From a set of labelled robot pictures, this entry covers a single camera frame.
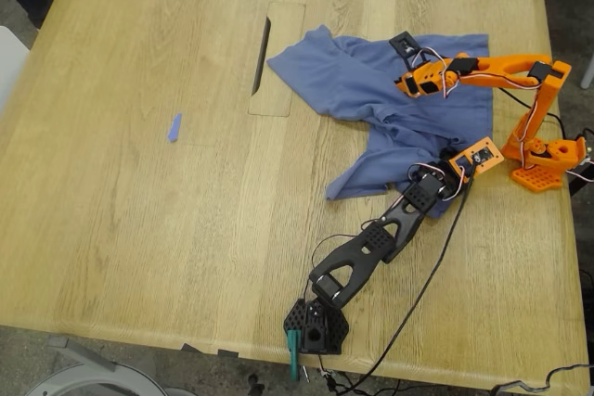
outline black cable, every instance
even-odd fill
[[[460,215],[462,213],[462,210],[464,209],[464,205],[466,204],[466,199],[468,198],[469,192],[471,190],[471,186],[472,186],[472,181],[474,179],[474,171],[475,170],[476,170],[476,164],[473,163],[472,164],[472,167],[471,167],[470,178],[469,178],[469,181],[468,181],[467,186],[466,186],[466,190],[464,191],[464,195],[462,196],[462,201],[460,202],[460,206],[458,207],[458,212],[456,212],[456,216],[454,217],[454,221],[452,222],[452,225],[451,225],[451,227],[449,229],[449,232],[447,233],[447,237],[445,238],[444,247],[442,248],[442,251],[439,254],[439,257],[437,259],[437,262],[435,263],[435,266],[432,268],[431,272],[429,273],[429,277],[427,277],[427,280],[425,281],[425,284],[420,289],[420,292],[417,295],[417,298],[415,298],[415,301],[413,302],[413,304],[411,305],[411,307],[408,309],[408,312],[405,315],[404,319],[402,319],[402,322],[400,323],[400,326],[396,329],[396,331],[392,335],[392,338],[388,342],[388,345],[386,346],[386,348],[384,349],[383,353],[381,354],[380,358],[376,361],[376,363],[369,369],[369,371],[366,372],[365,375],[363,375],[361,378],[359,378],[359,380],[357,380],[354,385],[352,385],[350,388],[348,388],[346,390],[343,390],[343,391],[337,393],[338,396],[343,396],[343,394],[346,394],[349,391],[353,391],[359,385],[361,385],[363,382],[365,382],[368,377],[370,377],[373,374],[373,372],[378,368],[378,366],[380,366],[381,361],[383,361],[383,359],[388,354],[388,351],[392,348],[392,345],[394,345],[394,342],[396,341],[396,339],[398,338],[398,336],[400,335],[400,333],[404,329],[405,325],[408,322],[408,319],[410,318],[410,316],[413,314],[413,312],[417,308],[417,305],[419,305],[420,299],[423,297],[423,294],[425,294],[425,291],[427,290],[427,287],[429,286],[429,284],[433,280],[433,276],[437,272],[437,269],[439,268],[439,266],[442,264],[442,261],[443,261],[445,255],[446,255],[447,246],[449,245],[449,240],[452,238],[452,235],[454,234],[454,229],[456,228],[456,224],[458,223],[458,219],[460,218]]]
[[[312,267],[315,268],[316,266],[314,265],[314,256],[316,255],[317,249],[322,245],[322,243],[324,243],[326,240],[330,240],[331,238],[334,238],[336,236],[349,236],[350,238],[353,238],[354,236],[350,235],[350,234],[332,234],[331,236],[327,236],[326,238],[322,239],[319,243],[317,243],[317,246],[314,248],[314,250],[312,251]],[[307,287],[309,287],[309,276],[307,276],[305,278],[305,287],[303,288],[303,300],[305,300],[305,294],[307,294]]]
[[[525,102],[523,102],[522,100],[520,100],[516,95],[513,95],[510,92],[508,92],[505,88],[499,87],[499,90],[501,90],[503,93],[505,93],[511,99],[516,101],[518,104],[523,105],[527,109],[529,109],[531,107],[528,104],[526,104]],[[561,118],[559,117],[559,115],[556,115],[554,113],[547,113],[547,115],[549,115],[550,117],[557,120],[557,122],[559,123],[559,126],[561,127],[561,135],[563,136],[563,139],[567,139],[567,134],[565,133],[565,126],[563,125],[563,121],[561,121]]]
[[[594,136],[594,130],[590,129],[589,127],[584,127],[584,130],[582,130],[582,135],[586,136],[586,133],[591,134],[592,136]]]
[[[594,367],[594,364],[573,364],[573,365],[569,365],[569,366],[560,366],[559,368],[555,368],[554,370],[549,371],[549,373],[547,374],[547,377],[545,378],[545,386],[544,387],[530,387],[529,385],[526,385],[521,380],[514,380],[513,382],[509,382],[507,384],[495,385],[495,387],[493,387],[491,389],[491,391],[489,391],[489,396],[497,396],[497,394],[500,391],[507,391],[509,389],[513,389],[514,387],[521,387],[524,391],[528,391],[529,393],[542,393],[542,392],[550,389],[550,379],[552,378],[552,376],[555,373],[557,373],[559,371],[569,371],[569,370],[573,370],[575,368],[593,368],[593,367]]]
[[[594,277],[592,277],[592,274],[586,271],[585,269],[580,269],[579,272],[588,277],[588,279],[590,280],[590,286],[592,287],[592,289],[594,289]]]
[[[319,360],[319,368],[324,373],[328,373],[328,371],[326,371],[326,368],[324,368],[324,365],[322,364],[322,356],[318,354],[317,355],[317,359]],[[349,376],[345,372],[343,372],[343,371],[337,371],[337,373],[339,375],[341,375],[342,377],[344,377],[351,387],[353,386],[353,381],[351,380],[351,378],[349,378]],[[397,380],[398,380],[398,383],[396,384],[396,387],[395,388],[381,389],[381,390],[376,391],[373,394],[369,394],[369,393],[367,393],[366,391],[363,391],[363,390],[354,389],[353,390],[353,393],[354,394],[360,394],[360,395],[363,395],[363,396],[378,396],[379,394],[382,394],[385,391],[392,391],[393,392],[392,393],[392,396],[394,396],[398,392],[398,389],[400,388],[400,383],[402,382],[400,379],[397,379]],[[342,389],[346,389],[347,388],[345,385],[339,384],[336,381],[333,382],[333,386],[335,388],[336,387],[339,387],[339,388],[342,388]]]
[[[322,245],[322,243],[324,243],[326,240],[330,240],[331,238],[334,238],[336,236],[349,236],[350,238],[354,238],[356,236],[352,236],[351,234],[333,234],[331,236],[327,236],[326,238],[324,238],[322,241],[320,241],[317,246],[314,248],[314,250],[312,251],[312,268],[315,268],[316,266],[314,265],[314,255],[316,255],[317,249]]]
[[[361,230],[364,231],[366,228],[366,224],[367,223],[371,223],[371,222],[375,222],[377,220],[377,218],[370,218],[369,220],[365,220],[362,224],[361,224]]]
[[[414,389],[432,389],[433,387],[441,387],[441,385],[436,385],[436,384],[411,385],[410,387],[406,387],[405,389],[401,389],[400,392],[414,390]]]

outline blue sticky note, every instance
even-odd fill
[[[167,138],[169,139],[170,143],[174,143],[177,141],[177,135],[179,134],[179,126],[182,123],[182,114],[177,113],[175,115],[174,121],[171,124],[171,129],[169,130],[169,134],[167,134]]]

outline perforated base plate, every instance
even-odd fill
[[[542,192],[547,189],[557,189],[562,186],[562,174],[542,166],[532,169],[515,169],[511,179],[527,187],[533,192]]]
[[[329,306],[324,307],[326,315],[328,317],[328,335],[329,345],[326,354],[340,354],[342,352],[342,343],[349,334],[349,324],[346,322],[344,315],[341,310],[330,308]],[[305,327],[305,313],[306,313],[306,302],[304,299],[298,299],[293,308],[287,314],[283,328],[285,333],[290,329],[299,329],[302,331],[303,339],[303,328]],[[313,353],[312,351],[300,351],[302,353]]]

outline rectangular cutout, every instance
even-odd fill
[[[251,115],[289,116],[292,90],[270,70],[265,60],[301,38],[304,14],[304,4],[271,2],[268,5],[263,43],[248,107]]]

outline cable plug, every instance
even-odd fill
[[[334,380],[334,377],[332,377],[328,373],[327,375],[324,376],[324,378],[326,379],[326,385],[328,386],[328,391],[330,393],[335,393],[336,392],[336,380]]]

